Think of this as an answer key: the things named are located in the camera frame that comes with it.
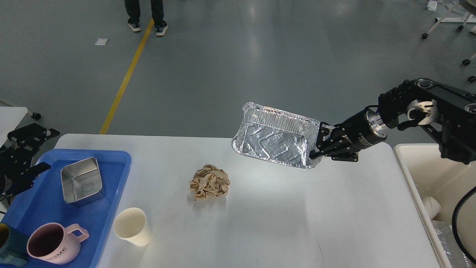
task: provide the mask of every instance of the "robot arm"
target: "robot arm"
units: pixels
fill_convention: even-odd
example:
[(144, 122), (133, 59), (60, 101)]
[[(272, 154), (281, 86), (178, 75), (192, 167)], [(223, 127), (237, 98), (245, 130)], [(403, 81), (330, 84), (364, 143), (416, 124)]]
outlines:
[[(378, 98), (376, 112), (368, 106), (341, 124), (322, 122), (310, 157), (329, 156), (358, 161), (358, 152), (387, 138), (387, 131), (422, 127), (438, 144), (442, 158), (469, 164), (476, 160), (476, 94), (430, 79), (404, 81)], [(398, 116), (407, 121), (399, 123)], [(441, 125), (437, 131), (431, 124)]]
[(58, 136), (55, 129), (29, 124), (8, 133), (11, 147), (0, 150), (0, 194), (9, 198), (33, 187), (33, 180), (50, 168), (41, 162), (31, 166), (33, 156), (47, 140)]

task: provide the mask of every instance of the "shoe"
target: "shoe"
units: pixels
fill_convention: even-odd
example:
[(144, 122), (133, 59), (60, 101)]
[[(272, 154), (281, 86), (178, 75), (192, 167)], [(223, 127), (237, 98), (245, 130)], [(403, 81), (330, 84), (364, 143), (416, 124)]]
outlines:
[(129, 24), (129, 27), (132, 29), (133, 32), (142, 31), (142, 28), (140, 27), (138, 21), (132, 23), (128, 21), (127, 24)]
[(156, 36), (164, 36), (165, 35), (165, 31), (167, 31), (167, 23), (165, 21), (162, 21), (162, 26), (155, 26), (155, 35)]

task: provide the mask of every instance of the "pink mug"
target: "pink mug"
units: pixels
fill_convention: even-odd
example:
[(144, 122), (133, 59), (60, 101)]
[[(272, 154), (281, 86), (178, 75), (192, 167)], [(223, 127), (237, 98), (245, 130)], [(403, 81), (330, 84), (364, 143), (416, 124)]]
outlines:
[[(77, 237), (73, 231), (79, 230), (82, 235)], [(27, 252), (33, 258), (55, 264), (72, 261), (81, 249), (81, 242), (89, 237), (86, 229), (77, 223), (63, 227), (56, 222), (40, 226), (31, 234), (27, 243)]]

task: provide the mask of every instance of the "mug handle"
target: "mug handle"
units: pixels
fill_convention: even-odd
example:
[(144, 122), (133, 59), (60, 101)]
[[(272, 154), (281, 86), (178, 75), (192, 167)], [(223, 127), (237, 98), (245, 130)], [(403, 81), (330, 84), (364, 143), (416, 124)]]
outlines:
[(77, 224), (77, 223), (71, 224), (70, 226), (65, 228), (66, 234), (70, 234), (70, 233), (72, 233), (73, 231), (76, 231), (76, 230), (83, 233), (82, 235), (78, 236), (79, 242), (82, 242), (82, 241), (86, 240), (89, 237), (88, 231), (86, 229), (82, 228), (81, 226), (79, 226), (79, 224)]

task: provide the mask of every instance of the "teal mug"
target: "teal mug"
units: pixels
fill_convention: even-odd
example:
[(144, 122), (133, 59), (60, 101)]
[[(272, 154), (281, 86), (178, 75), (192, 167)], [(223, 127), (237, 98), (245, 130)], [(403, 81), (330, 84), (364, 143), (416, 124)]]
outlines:
[(0, 222), (0, 263), (18, 267), (28, 263), (28, 236)]

